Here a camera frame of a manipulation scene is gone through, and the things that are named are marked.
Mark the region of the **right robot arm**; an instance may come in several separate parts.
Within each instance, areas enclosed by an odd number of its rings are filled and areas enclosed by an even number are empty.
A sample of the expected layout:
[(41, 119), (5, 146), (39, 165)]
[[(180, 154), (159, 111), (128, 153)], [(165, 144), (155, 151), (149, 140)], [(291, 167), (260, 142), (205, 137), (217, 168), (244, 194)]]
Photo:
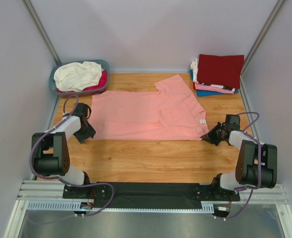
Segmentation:
[(211, 196), (222, 200), (230, 194), (261, 188), (272, 189), (278, 177), (278, 149), (275, 145), (260, 142), (259, 139), (240, 128), (240, 114), (227, 114), (225, 122), (218, 122), (201, 139), (218, 146), (222, 141), (239, 150), (236, 168), (233, 172), (216, 175), (207, 185)]

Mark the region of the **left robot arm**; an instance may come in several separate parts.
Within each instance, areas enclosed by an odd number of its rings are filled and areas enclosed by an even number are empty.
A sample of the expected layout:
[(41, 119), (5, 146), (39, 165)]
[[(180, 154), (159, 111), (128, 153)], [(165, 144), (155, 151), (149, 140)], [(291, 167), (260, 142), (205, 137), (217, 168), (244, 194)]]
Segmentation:
[(83, 144), (96, 134), (88, 122), (91, 108), (84, 103), (75, 106), (71, 113), (63, 115), (55, 127), (32, 136), (29, 166), (32, 173), (42, 179), (58, 179), (68, 186), (74, 186), (74, 193), (80, 199), (91, 194), (87, 173), (70, 164), (67, 141), (74, 136)]

